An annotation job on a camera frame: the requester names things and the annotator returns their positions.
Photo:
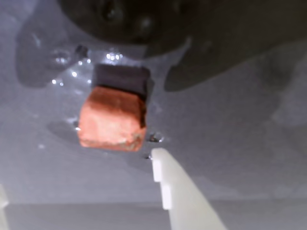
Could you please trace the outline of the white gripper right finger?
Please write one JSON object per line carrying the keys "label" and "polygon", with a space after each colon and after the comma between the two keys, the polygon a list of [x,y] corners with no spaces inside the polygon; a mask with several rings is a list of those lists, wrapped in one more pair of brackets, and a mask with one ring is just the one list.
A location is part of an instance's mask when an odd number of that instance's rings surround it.
{"label": "white gripper right finger", "polygon": [[153,180],[173,230],[225,230],[226,226],[180,163],[164,148],[152,149]]}

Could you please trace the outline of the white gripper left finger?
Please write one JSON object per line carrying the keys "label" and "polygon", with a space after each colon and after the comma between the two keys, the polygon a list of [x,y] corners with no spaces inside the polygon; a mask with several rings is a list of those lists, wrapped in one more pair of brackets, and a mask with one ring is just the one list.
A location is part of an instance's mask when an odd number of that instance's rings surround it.
{"label": "white gripper left finger", "polygon": [[5,208],[9,204],[3,185],[0,185],[0,230],[8,230]]}

